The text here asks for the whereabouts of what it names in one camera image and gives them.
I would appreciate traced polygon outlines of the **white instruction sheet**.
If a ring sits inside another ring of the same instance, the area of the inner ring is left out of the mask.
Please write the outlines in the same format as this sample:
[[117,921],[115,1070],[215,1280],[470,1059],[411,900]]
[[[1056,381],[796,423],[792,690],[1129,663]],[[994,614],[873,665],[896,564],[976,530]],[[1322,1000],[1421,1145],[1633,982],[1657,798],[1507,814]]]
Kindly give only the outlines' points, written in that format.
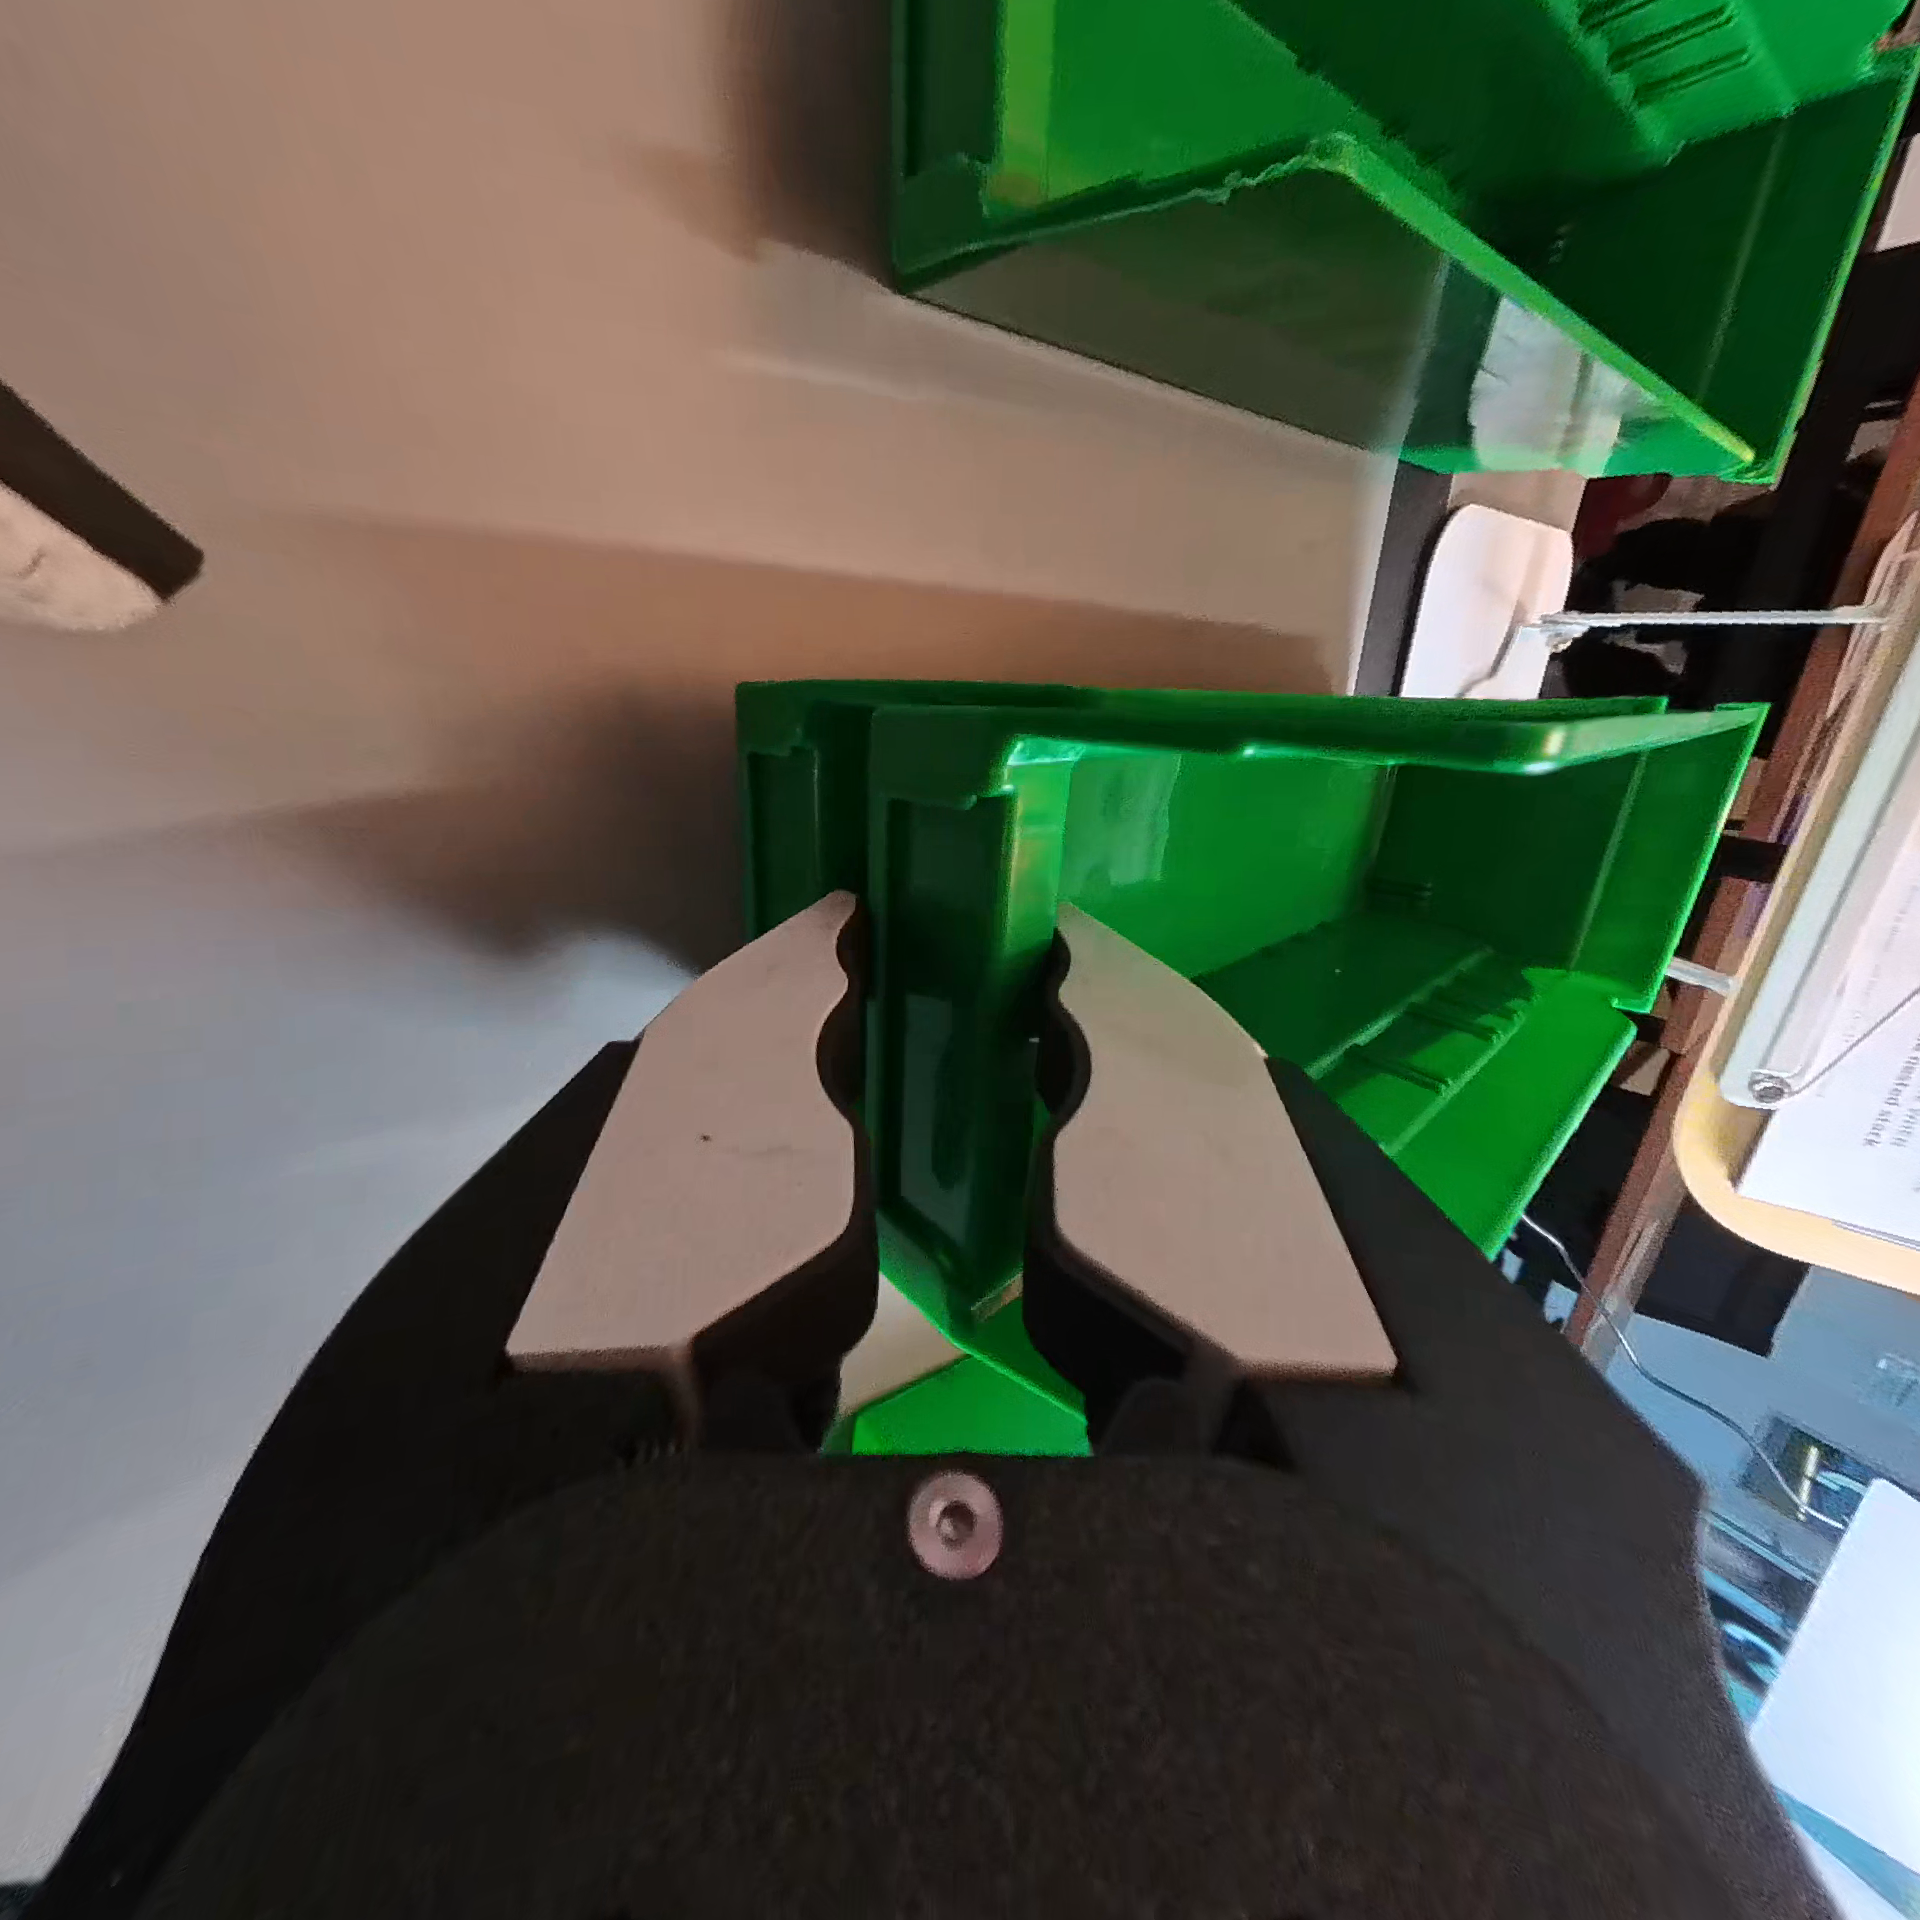
[[1809,1067],[1753,1139],[1741,1197],[1897,1243],[1917,1240],[1917,886],[1883,896]]

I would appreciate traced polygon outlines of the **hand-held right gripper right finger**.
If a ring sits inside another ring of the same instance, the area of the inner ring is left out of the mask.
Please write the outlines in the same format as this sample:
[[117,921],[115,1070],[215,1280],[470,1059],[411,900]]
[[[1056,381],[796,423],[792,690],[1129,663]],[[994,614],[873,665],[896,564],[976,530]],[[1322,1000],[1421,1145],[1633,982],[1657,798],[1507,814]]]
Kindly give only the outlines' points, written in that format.
[[1090,1435],[1231,1435],[1399,1364],[1261,1045],[1077,905],[1040,988],[1022,1324]]

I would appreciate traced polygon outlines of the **white board stand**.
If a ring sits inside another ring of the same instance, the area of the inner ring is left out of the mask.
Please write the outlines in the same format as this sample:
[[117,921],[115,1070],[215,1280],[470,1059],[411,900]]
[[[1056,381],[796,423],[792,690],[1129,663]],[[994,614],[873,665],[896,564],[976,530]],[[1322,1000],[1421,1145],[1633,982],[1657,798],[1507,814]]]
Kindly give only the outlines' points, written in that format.
[[1572,536],[1483,503],[1437,531],[1399,698],[1460,764],[1395,778],[1382,861],[1519,965],[1654,993],[1733,794],[1831,608],[1606,608],[1570,619]]

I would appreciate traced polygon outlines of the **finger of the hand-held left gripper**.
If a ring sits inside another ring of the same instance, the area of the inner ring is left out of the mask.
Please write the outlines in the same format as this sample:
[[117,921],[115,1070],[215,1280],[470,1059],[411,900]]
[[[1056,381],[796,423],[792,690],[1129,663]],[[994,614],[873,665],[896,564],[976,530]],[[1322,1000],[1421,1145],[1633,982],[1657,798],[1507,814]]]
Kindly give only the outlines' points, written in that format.
[[128,630],[203,571],[203,549],[30,402],[2,390],[2,619]]

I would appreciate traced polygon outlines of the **clear page holder bar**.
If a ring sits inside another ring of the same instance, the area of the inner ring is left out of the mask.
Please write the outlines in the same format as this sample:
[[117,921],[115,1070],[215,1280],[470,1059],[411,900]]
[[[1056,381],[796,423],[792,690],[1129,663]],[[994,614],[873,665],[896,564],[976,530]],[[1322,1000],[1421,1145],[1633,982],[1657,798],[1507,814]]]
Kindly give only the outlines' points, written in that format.
[[1770,896],[1728,1014],[1717,1091],[1770,1114],[1880,1032],[1916,992],[1916,581],[1883,608],[1828,779]]

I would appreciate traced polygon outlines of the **brown wooden table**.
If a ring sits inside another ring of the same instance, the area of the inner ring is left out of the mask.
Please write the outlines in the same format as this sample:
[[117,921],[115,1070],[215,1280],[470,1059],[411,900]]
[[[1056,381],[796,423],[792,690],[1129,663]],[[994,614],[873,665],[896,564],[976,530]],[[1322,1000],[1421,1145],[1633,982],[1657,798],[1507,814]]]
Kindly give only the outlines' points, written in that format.
[[1830,621],[1818,630],[1774,747],[1745,796],[1730,866],[1706,891],[1696,938],[1683,941],[1683,957],[1730,983],[1678,982],[1657,1029],[1660,1078],[1650,1118],[1565,1324],[1567,1342],[1595,1367],[1622,1345],[1626,1320],[1641,1299],[1671,1224],[1693,1195],[1691,1173],[1706,1176],[1704,1207],[1737,1200],[1731,1165],[1748,1142],[1743,1124],[1757,1114],[1717,1091],[1725,1021],[1774,886],[1818,804],[1848,710],[1880,650],[1880,628]]

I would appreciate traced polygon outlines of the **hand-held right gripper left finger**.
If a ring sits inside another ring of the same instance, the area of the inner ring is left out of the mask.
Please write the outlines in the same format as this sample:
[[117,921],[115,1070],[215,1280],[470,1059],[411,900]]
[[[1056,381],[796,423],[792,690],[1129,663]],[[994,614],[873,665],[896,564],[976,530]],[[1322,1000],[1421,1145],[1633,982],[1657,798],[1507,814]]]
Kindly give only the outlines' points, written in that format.
[[834,890],[646,1024],[505,1333],[516,1373],[649,1376],[679,1413],[735,1377],[837,1404],[880,1293],[864,956]]

